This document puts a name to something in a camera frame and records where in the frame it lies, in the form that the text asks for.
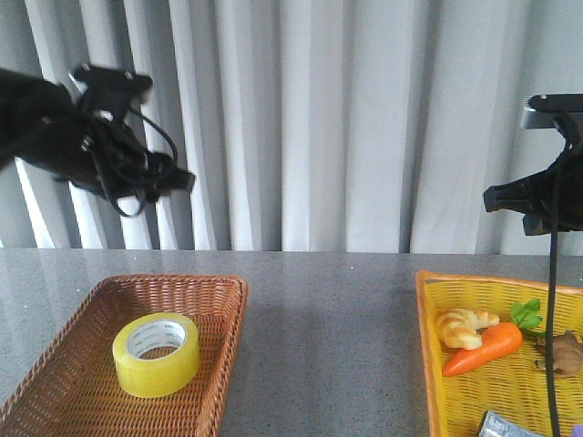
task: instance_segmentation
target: granite table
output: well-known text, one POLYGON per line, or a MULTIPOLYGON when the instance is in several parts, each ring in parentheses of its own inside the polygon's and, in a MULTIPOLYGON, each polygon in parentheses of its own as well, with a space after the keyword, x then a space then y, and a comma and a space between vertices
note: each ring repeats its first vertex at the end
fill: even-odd
MULTIPOLYGON (((547 257, 0 249, 0 402, 102 279, 234 274, 250 284, 221 436, 428 434, 418 270, 547 281, 547 257)), ((559 258, 558 283, 583 285, 559 258)))

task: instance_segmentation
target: robotic arm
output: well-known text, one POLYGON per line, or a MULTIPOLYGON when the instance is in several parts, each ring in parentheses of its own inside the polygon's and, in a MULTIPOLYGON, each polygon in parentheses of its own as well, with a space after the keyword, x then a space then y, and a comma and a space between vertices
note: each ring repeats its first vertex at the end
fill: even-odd
POLYGON ((62 85, 0 69, 0 168, 20 157, 106 198, 123 216, 119 198, 135 196, 139 213, 163 192, 192 190, 195 176, 177 167, 172 140, 130 106, 152 86, 150 77, 87 64, 72 77, 87 86, 76 104, 62 85), (167 140, 172 156, 138 142, 124 123, 128 111, 167 140))
POLYGON ((550 231, 551 199, 559 179, 558 230, 583 230, 583 143, 578 123, 583 122, 583 95, 540 95, 527 99, 523 127, 555 128, 566 140, 566 148, 546 170, 484 193, 486 211, 510 209, 524 214, 528 236, 550 231))

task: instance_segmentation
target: yellow tape roll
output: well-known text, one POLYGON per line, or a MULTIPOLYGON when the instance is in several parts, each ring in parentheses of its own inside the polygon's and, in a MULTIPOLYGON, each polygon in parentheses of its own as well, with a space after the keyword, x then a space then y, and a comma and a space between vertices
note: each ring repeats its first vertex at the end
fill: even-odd
POLYGON ((113 342, 119 385, 139 398, 158 398, 180 390, 200 366, 199 330, 182 314, 157 312, 129 323, 113 342), (146 360, 144 353, 173 347, 172 353, 146 360))

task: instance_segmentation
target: brown toy figure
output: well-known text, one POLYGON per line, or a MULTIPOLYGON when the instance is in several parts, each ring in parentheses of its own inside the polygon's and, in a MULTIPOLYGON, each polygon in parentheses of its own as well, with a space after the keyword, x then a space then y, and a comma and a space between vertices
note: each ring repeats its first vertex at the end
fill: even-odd
MULTIPOLYGON (((537 348, 545 353, 545 339, 537 339, 537 348)), ((572 330, 566 330, 563 335, 553 338, 553 372, 557 378, 575 376, 583 364, 583 343, 577 341, 572 330)), ((544 361, 536 361, 540 370, 546 368, 544 361)))

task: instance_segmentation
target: croissant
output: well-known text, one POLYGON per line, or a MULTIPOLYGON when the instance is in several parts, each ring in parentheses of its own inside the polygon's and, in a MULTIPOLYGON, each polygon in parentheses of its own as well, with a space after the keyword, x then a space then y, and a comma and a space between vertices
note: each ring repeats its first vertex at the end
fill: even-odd
POLYGON ((455 308, 437 316, 437 335, 450 348, 470 351, 482 346, 482 336, 476 330, 499 322, 500 318, 492 312, 455 308))

